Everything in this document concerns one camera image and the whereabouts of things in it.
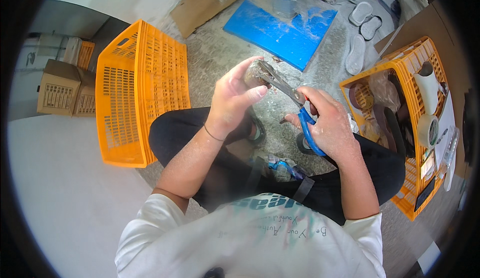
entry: blue scissors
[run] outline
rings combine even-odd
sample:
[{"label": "blue scissors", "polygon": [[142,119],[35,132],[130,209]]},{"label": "blue scissors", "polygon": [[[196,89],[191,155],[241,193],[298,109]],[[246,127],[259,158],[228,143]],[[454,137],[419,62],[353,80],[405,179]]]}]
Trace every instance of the blue scissors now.
[{"label": "blue scissors", "polygon": [[312,138],[312,133],[308,129],[308,124],[315,125],[315,120],[309,115],[307,110],[305,109],[305,96],[300,94],[296,89],[293,89],[285,80],[283,80],[273,69],[271,65],[269,65],[264,60],[258,60],[259,65],[262,67],[264,74],[261,76],[263,80],[267,83],[270,83],[287,96],[289,96],[293,102],[298,106],[300,112],[298,113],[298,118],[300,119],[300,124],[302,126],[303,134],[305,135],[305,139],[307,140],[308,145],[310,148],[320,156],[325,156],[326,154],[317,146]]}]

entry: black bracelet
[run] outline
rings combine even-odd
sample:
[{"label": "black bracelet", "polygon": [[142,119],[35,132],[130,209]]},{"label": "black bracelet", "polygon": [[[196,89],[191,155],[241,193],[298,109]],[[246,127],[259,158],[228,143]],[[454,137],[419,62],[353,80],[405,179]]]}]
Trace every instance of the black bracelet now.
[{"label": "black bracelet", "polygon": [[216,139],[217,141],[220,141],[220,142],[225,141],[225,139],[219,139],[219,138],[216,138],[216,137],[212,136],[212,134],[210,132],[208,132],[207,127],[205,126],[205,122],[203,123],[203,126],[205,128],[205,131],[207,131],[207,133],[210,137],[213,137],[214,139]]}]

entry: blue scissor handle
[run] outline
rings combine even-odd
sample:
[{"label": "blue scissor handle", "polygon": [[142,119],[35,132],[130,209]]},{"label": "blue scissor handle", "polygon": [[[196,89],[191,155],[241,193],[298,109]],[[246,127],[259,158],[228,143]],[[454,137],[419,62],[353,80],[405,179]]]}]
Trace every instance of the blue scissor handle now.
[{"label": "blue scissor handle", "polygon": [[298,114],[298,118],[300,119],[303,134],[305,135],[305,138],[307,139],[307,142],[308,142],[308,145],[310,146],[310,148],[317,155],[325,156],[326,154],[320,148],[318,148],[317,144],[314,142],[314,139],[312,138],[312,133],[310,132],[310,129],[308,129],[307,123],[315,125],[315,120],[312,119],[312,117],[308,114],[307,110],[305,110],[305,107],[302,107],[300,109],[300,113]]}]

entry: finger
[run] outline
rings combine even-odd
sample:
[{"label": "finger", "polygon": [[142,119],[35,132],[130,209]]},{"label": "finger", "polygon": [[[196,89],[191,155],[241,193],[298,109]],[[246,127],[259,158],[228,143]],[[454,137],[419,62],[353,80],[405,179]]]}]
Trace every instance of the finger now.
[{"label": "finger", "polygon": [[310,103],[313,103],[317,110],[317,115],[321,112],[323,107],[330,105],[327,98],[325,98],[317,89],[311,87],[299,87],[297,91],[307,96]]},{"label": "finger", "polygon": [[298,129],[300,129],[300,130],[302,129],[302,127],[301,127],[302,124],[300,123],[300,119],[299,119],[298,115],[293,114],[293,113],[287,113],[285,115],[285,120],[290,122],[292,125],[294,125]]},{"label": "finger", "polygon": [[313,103],[310,102],[310,113],[311,115],[318,115],[318,111],[317,111],[317,108],[315,107],[315,105]]},{"label": "finger", "polygon": [[252,56],[238,65],[234,66],[228,73],[230,75],[230,81],[240,79],[243,77],[245,72],[247,71],[248,66],[255,60],[255,59],[263,59],[263,56]]},{"label": "finger", "polygon": [[324,91],[323,89],[318,90],[330,103],[337,103],[338,101],[333,99],[332,95]]},{"label": "finger", "polygon": [[260,101],[267,94],[266,86],[259,86],[247,90],[244,94],[238,95],[234,98],[235,104],[244,108]]}]

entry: white shoe sole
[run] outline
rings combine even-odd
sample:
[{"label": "white shoe sole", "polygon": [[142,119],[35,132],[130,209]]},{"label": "white shoe sole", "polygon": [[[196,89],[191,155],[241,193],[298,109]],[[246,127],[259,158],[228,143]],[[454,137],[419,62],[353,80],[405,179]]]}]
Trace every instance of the white shoe sole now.
[{"label": "white shoe sole", "polygon": [[372,11],[374,11],[374,8],[370,5],[370,3],[362,1],[353,9],[348,16],[348,19],[353,23],[353,25],[360,26],[363,21],[365,21],[365,19],[372,14]]},{"label": "white shoe sole", "polygon": [[359,28],[359,33],[363,35],[365,41],[369,41],[374,38],[377,30],[382,26],[382,20],[378,16],[373,16],[365,23],[362,23]]},{"label": "white shoe sole", "polygon": [[357,75],[363,68],[365,55],[365,40],[362,35],[356,34],[350,39],[350,53],[345,59],[345,69],[351,75]]}]

